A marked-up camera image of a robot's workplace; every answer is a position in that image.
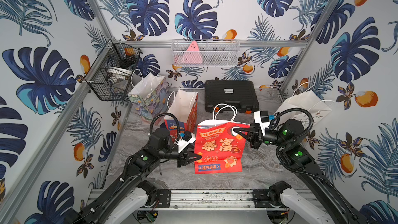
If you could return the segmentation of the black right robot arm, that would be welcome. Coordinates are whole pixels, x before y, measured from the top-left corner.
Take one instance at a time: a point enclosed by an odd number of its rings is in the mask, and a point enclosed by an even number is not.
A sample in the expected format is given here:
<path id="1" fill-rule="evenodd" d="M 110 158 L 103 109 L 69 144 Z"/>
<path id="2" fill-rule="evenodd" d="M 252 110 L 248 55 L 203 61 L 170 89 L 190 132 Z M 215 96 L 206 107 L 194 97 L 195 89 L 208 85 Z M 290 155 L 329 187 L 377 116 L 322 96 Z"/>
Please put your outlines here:
<path id="1" fill-rule="evenodd" d="M 233 132 L 242 136 L 255 149 L 261 144 L 275 145 L 280 164 L 304 182 L 323 209 L 302 198 L 284 181 L 270 186 L 268 199 L 272 205 L 287 207 L 310 224 L 375 223 L 342 196 L 301 145 L 313 125 L 314 119 L 309 111 L 290 108 L 274 116 L 267 115 L 266 112 L 255 112 L 255 122 L 250 127 L 233 128 Z"/>

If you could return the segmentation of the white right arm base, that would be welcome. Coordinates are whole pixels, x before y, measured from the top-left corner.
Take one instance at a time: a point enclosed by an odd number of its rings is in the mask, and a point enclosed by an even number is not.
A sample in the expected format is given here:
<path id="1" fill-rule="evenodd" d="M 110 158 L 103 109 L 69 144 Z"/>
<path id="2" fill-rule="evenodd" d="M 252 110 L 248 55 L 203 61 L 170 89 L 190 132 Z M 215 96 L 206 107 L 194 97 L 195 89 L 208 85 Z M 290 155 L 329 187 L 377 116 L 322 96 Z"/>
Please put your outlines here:
<path id="1" fill-rule="evenodd" d="M 300 215 L 309 224 L 333 224 L 334 221 L 325 211 L 300 196 L 285 181 L 279 181 L 269 187 L 269 201 L 275 206 L 285 206 Z"/>

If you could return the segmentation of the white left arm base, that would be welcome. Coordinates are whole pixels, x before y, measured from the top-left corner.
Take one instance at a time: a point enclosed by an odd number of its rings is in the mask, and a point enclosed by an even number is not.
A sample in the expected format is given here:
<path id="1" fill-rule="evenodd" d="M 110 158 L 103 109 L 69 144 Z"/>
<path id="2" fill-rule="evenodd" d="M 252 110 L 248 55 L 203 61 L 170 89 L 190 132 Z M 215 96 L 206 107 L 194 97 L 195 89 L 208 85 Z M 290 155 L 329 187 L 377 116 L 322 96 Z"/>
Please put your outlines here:
<path id="1" fill-rule="evenodd" d="M 121 224 L 134 211 L 141 207 L 152 207 L 156 203 L 157 188 L 148 181 L 141 182 L 124 200 L 111 212 L 105 224 Z"/>

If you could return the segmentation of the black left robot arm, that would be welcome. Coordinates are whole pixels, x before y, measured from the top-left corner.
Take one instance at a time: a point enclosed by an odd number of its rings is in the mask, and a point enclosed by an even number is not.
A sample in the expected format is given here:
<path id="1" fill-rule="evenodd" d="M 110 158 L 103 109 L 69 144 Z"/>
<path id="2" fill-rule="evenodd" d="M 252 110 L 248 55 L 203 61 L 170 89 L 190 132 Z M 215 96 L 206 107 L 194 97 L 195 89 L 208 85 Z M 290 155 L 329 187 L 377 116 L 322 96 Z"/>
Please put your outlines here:
<path id="1" fill-rule="evenodd" d="M 143 206 L 155 206 L 157 188 L 146 180 L 161 162 L 175 160 L 177 167 L 189 165 L 201 156 L 194 153 L 195 134 L 177 128 L 177 138 L 172 140 L 166 128 L 153 129 L 155 122 L 171 113 L 161 113 L 153 118 L 149 126 L 147 144 L 129 156 L 123 172 L 99 197 L 80 212 L 66 213 L 66 224 L 120 224 Z"/>

